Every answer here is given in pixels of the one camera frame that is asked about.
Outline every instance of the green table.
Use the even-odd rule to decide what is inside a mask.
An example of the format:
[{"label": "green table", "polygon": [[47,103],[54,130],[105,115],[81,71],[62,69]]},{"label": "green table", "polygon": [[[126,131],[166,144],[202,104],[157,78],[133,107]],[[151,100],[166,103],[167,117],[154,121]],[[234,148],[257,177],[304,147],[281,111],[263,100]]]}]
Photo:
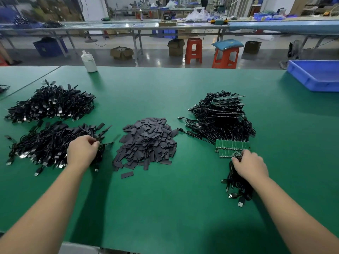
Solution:
[{"label": "green table", "polygon": [[[184,126],[179,116],[208,92],[221,90],[246,95],[244,110],[257,136],[252,148],[265,160],[270,176],[307,212],[339,236],[337,202],[339,177],[336,152],[339,100],[336,93],[310,92],[281,70],[64,66],[47,75],[64,87],[97,96],[96,108],[82,123],[112,128],[104,141],[124,134],[122,127],[149,116],[166,117],[172,128]],[[2,107],[27,99],[40,82],[1,101]],[[0,116],[6,111],[0,110]],[[19,139],[35,123],[0,120],[3,135]],[[111,161],[121,143],[107,153],[100,171],[87,171],[80,187],[65,241],[138,253],[287,253],[257,196],[243,208],[228,199],[225,185],[229,159],[214,147],[179,134],[172,166],[151,163],[136,167],[121,179]],[[6,139],[0,147],[0,230],[10,226],[43,194],[61,172],[17,158],[5,166]]]},{"label": "green table", "polygon": [[34,81],[39,81],[48,73],[56,70],[59,66],[18,66],[18,67],[0,67],[0,85],[11,86],[10,89],[0,94],[0,100],[23,89]]}]

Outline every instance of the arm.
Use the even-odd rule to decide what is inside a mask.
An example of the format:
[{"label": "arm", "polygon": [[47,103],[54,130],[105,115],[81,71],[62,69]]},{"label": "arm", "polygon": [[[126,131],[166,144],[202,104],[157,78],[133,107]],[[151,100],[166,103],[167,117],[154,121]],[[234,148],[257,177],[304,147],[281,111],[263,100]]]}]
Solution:
[{"label": "arm", "polygon": [[262,199],[291,253],[336,253],[339,250],[339,239],[269,178],[262,157],[245,150],[241,162],[236,158],[232,158],[232,162],[238,174]]},{"label": "arm", "polygon": [[70,142],[67,167],[38,201],[1,237],[1,253],[59,252],[83,174],[95,158],[99,144],[88,135]]}]

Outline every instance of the blue plastic tray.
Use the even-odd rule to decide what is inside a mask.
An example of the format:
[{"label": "blue plastic tray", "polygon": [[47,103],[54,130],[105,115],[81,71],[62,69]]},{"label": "blue plastic tray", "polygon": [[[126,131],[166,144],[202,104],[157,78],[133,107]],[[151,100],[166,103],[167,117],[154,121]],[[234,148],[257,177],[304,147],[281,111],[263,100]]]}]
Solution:
[{"label": "blue plastic tray", "polygon": [[339,92],[339,61],[293,60],[287,71],[311,91]]}]

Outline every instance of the white plastic bag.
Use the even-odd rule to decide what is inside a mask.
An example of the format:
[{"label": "white plastic bag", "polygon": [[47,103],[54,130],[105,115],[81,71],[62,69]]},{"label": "white plastic bag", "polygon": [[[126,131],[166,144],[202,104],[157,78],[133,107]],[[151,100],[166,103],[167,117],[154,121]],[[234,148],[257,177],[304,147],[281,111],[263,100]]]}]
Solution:
[{"label": "white plastic bag", "polygon": [[165,6],[165,8],[175,8],[175,2],[169,1],[168,4]]},{"label": "white plastic bag", "polygon": [[183,19],[183,21],[186,21],[186,22],[207,21],[209,17],[210,17],[210,14],[208,13],[208,11],[205,10],[205,7],[202,7],[200,12],[194,9],[194,11],[188,14],[187,17]]}]

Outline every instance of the gray floor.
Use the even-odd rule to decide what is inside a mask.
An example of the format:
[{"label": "gray floor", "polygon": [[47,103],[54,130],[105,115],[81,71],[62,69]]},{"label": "gray floor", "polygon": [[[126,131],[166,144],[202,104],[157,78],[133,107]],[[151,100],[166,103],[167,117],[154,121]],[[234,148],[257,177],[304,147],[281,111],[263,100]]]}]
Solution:
[{"label": "gray floor", "polygon": [[[83,65],[79,55],[74,50],[69,50],[69,56],[63,55],[55,58],[42,58],[35,49],[18,49],[19,55],[14,50],[8,52],[14,59],[23,61],[23,66],[63,66],[63,65]],[[89,51],[97,66],[122,66],[136,67],[135,59],[119,61],[113,59],[109,54],[109,49],[86,49]],[[339,51],[333,49],[305,50],[303,59],[339,59]],[[214,50],[204,49],[202,64],[191,60],[190,65],[185,64],[183,57],[169,57],[168,49],[144,49],[144,54],[140,56],[139,67],[187,67],[187,68],[211,68],[213,63]],[[257,55],[239,53],[237,68],[243,69],[280,69],[279,61],[287,59],[287,49],[262,49]]]}]

